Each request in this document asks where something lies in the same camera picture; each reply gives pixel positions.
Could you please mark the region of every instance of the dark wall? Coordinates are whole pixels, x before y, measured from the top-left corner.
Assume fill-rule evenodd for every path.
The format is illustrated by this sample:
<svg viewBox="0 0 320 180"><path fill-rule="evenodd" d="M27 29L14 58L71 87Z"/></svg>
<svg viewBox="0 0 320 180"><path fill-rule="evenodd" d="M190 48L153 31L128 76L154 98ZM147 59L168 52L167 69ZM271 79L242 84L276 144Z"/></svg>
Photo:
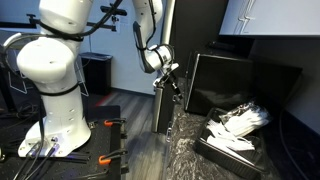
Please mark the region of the dark wall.
<svg viewBox="0 0 320 180"><path fill-rule="evenodd" d="M228 0L176 0L171 43L175 46L175 70L184 77L189 53L218 39Z"/></svg>

